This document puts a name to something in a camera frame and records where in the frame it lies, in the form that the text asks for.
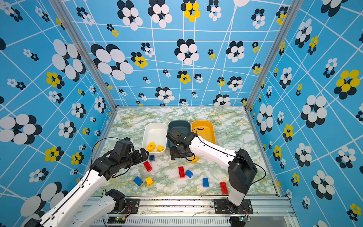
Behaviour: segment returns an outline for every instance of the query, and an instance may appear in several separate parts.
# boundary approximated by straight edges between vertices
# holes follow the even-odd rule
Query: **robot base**
[[[231,207],[231,203],[228,202],[228,199],[214,199],[214,210],[216,214],[246,214],[245,209],[246,208],[248,214],[253,214],[253,208],[251,205],[251,200],[244,199],[240,205],[241,209],[237,211],[236,209],[230,210],[229,207]]]
[[[130,212],[127,209],[126,204],[131,205],[132,207],[131,214],[137,214],[139,210],[139,203],[140,199],[125,199],[125,208],[121,211],[121,213],[118,214],[127,214],[127,212]]]

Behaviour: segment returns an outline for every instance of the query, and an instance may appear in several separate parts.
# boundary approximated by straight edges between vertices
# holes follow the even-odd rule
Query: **dark teal bin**
[[[168,133],[172,130],[176,129],[179,132],[186,134],[187,132],[191,131],[191,126],[188,121],[172,121],[168,125]],[[175,146],[170,140],[166,143],[166,145],[171,148]]]

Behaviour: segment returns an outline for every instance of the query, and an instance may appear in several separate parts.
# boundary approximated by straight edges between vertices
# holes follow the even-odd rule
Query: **lego brick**
[[[192,163],[196,163],[199,159],[197,156],[195,156],[195,159],[194,157],[191,157],[190,160],[192,160]]]
[[[137,184],[138,186],[141,186],[141,184],[142,184],[142,180],[141,180],[139,177],[136,177],[136,178],[134,179],[134,182],[135,182],[135,184]]]
[[[157,147],[157,149],[156,149],[156,150],[157,150],[158,152],[163,151],[163,150],[164,150],[164,147],[159,145],[159,146]]]
[[[184,167],[179,167],[179,176],[180,178],[184,178],[185,177],[185,173],[184,173]]]
[[[203,178],[203,187],[209,187],[208,178]]]
[[[148,161],[144,162],[144,166],[148,172],[152,170],[152,167],[150,166],[150,163]]]
[[[153,185],[154,184],[154,182],[152,181],[152,179],[151,179],[151,177],[148,177],[148,178],[146,178],[146,183],[147,183],[147,185],[150,187],[151,185]]]
[[[185,172],[185,175],[187,175],[189,178],[192,178],[193,173],[192,173],[190,170],[187,170],[187,171]]]
[[[149,152],[152,152],[152,151],[154,151],[155,150],[155,143],[154,142],[151,142],[148,146],[147,146],[147,150],[149,151]]]
[[[219,183],[219,185],[221,186],[222,195],[228,195],[228,189],[227,189],[226,182],[221,182],[221,183]]]

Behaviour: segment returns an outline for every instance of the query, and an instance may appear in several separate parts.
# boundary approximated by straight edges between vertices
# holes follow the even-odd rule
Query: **yellow lego brick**
[[[152,179],[151,179],[151,177],[148,177],[148,178],[146,178],[146,183],[147,183],[147,185],[150,187],[151,185],[153,185],[154,184],[154,182],[152,181]]]
[[[195,156],[195,159],[194,157],[191,157],[190,160],[192,160],[192,163],[196,163],[199,159],[197,156]]]
[[[160,151],[163,151],[163,150],[164,150],[164,147],[159,145],[158,148],[157,148],[157,151],[160,152]]]
[[[147,146],[147,150],[149,151],[149,152],[152,152],[152,151],[154,151],[155,150],[155,143],[154,142],[151,142],[148,146]]]

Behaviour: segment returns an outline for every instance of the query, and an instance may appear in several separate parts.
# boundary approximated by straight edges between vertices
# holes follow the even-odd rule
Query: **blue patterned wall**
[[[363,226],[362,13],[305,0],[250,109],[301,226]]]
[[[291,0],[63,3],[118,105],[234,106],[248,98]]]
[[[112,110],[48,1],[0,9],[0,226],[10,227],[76,185]]]

